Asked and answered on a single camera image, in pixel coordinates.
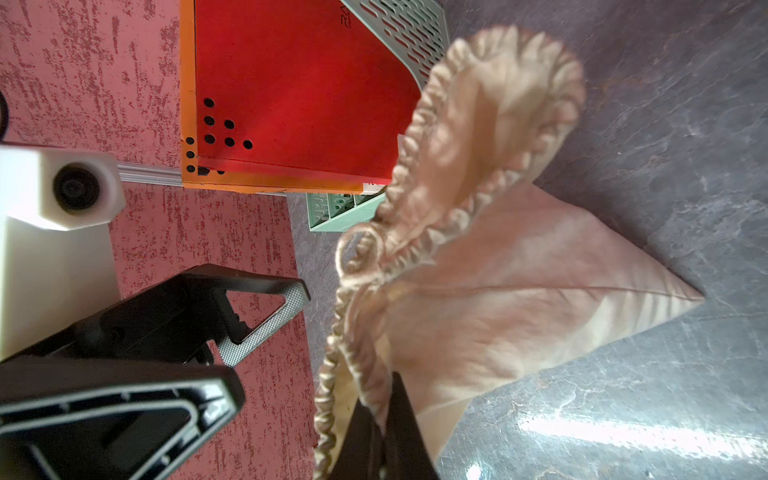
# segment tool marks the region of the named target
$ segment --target perforated panel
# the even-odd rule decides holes
[[[283,325],[288,323],[293,317],[310,302],[306,287],[301,282],[290,283],[278,292],[285,297],[286,302],[275,313],[256,327],[242,343],[233,343],[229,338],[224,339],[217,346],[224,365],[235,366],[240,360],[249,356],[259,345],[270,338]]]
[[[242,194],[258,192],[316,192],[350,193],[362,191],[362,182],[327,180],[301,176],[266,175],[210,168],[197,164],[197,65],[195,62],[195,0],[181,0],[179,26],[180,89],[181,89],[181,180],[186,188],[230,190]]]
[[[345,5],[196,0],[194,14],[198,171],[391,181],[419,86]]]
[[[424,88],[449,46],[445,13],[434,0],[342,0]]]

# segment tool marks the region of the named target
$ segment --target beige cloth bag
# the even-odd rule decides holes
[[[587,211],[529,183],[584,96],[563,45],[515,27],[458,40],[432,69],[386,200],[339,241],[315,478],[332,468],[358,398],[384,429],[392,371],[435,458],[475,396],[703,301]]]

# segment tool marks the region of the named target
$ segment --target gray floor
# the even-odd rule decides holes
[[[708,302],[476,399],[442,478],[768,478],[768,3],[468,0],[445,11],[453,38],[514,22],[578,53],[588,108],[539,185]],[[307,230],[301,196],[290,208],[316,368],[337,236]]]

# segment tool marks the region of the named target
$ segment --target green crate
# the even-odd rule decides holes
[[[346,232],[352,225],[371,220],[383,201],[383,192],[376,195],[307,194],[310,231]]]

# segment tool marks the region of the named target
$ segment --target red textured wall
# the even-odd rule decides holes
[[[177,0],[0,2],[6,140],[176,167],[178,12]],[[296,276],[285,198],[124,186],[127,207],[111,225],[124,295],[208,262]],[[246,321],[275,307],[252,299],[234,301]],[[236,370],[247,405],[174,478],[309,478],[313,383],[303,317]]]
[[[179,2],[3,0],[7,141],[178,165]]]
[[[285,197],[124,184],[127,206],[110,232],[124,296],[182,270],[215,263],[296,276]],[[233,300],[241,319],[271,313],[273,302]],[[310,478],[313,381],[299,315],[235,368],[243,411],[174,473],[177,480]]]

